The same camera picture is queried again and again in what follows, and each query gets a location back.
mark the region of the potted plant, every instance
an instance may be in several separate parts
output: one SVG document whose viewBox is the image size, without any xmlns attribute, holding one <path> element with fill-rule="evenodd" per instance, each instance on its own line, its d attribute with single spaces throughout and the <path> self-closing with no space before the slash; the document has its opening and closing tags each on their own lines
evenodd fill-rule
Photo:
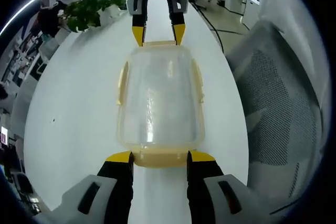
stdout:
<svg viewBox="0 0 336 224">
<path fill-rule="evenodd" d="M 84 31 L 101 26 L 101 14 L 110 6 L 125 9 L 126 0 L 79 0 L 65 9 L 67 25 L 71 31 Z"/>
</svg>

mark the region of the transparent container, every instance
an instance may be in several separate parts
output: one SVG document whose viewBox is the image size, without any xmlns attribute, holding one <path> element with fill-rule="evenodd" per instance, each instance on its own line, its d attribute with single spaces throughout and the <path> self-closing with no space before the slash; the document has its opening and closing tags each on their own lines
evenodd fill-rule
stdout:
<svg viewBox="0 0 336 224">
<path fill-rule="evenodd" d="M 200 70 L 184 47 L 160 44 L 138 48 L 119 80 L 117 137 L 145 167 L 184 165 L 204 139 Z"/>
</svg>

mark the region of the white table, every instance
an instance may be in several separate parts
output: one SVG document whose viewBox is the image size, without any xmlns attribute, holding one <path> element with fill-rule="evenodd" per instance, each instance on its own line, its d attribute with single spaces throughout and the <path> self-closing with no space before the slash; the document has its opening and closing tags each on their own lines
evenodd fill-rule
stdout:
<svg viewBox="0 0 336 224">
<path fill-rule="evenodd" d="M 165 0 L 149 0 L 146 41 L 173 39 Z M 234 77 L 216 39 L 192 6 L 185 15 L 183 46 L 203 76 L 205 140 L 198 149 L 213 155 L 225 174 L 244 184 L 248 142 Z M 118 80 L 137 47 L 126 15 L 109 27 L 70 34 L 46 67 L 29 108 L 25 131 L 27 175 L 46 205 L 104 160 L 125 151 L 116 140 Z M 134 167 L 129 223 L 190 223 L 186 168 Z"/>
</svg>

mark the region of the person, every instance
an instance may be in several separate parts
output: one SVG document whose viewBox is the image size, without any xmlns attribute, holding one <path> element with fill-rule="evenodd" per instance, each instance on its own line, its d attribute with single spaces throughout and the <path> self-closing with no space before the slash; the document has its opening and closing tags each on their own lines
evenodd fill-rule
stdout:
<svg viewBox="0 0 336 224">
<path fill-rule="evenodd" d="M 42 0 L 37 21 L 44 34 L 55 37 L 64 24 L 60 13 L 63 13 L 66 7 L 67 5 L 60 0 Z"/>
<path fill-rule="evenodd" d="M 11 113 L 13 109 L 16 94 L 8 90 L 7 85 L 0 82 L 0 109 L 5 110 L 6 113 Z"/>
</svg>

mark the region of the gray chair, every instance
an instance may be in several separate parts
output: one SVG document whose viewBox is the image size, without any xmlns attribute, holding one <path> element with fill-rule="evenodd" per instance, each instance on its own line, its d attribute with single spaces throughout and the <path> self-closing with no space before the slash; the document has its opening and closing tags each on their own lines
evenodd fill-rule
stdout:
<svg viewBox="0 0 336 224">
<path fill-rule="evenodd" d="M 259 21 L 226 56 L 248 131 L 247 186 L 269 213 L 296 202 L 321 154 L 321 112 L 295 53 L 271 23 Z"/>
</svg>

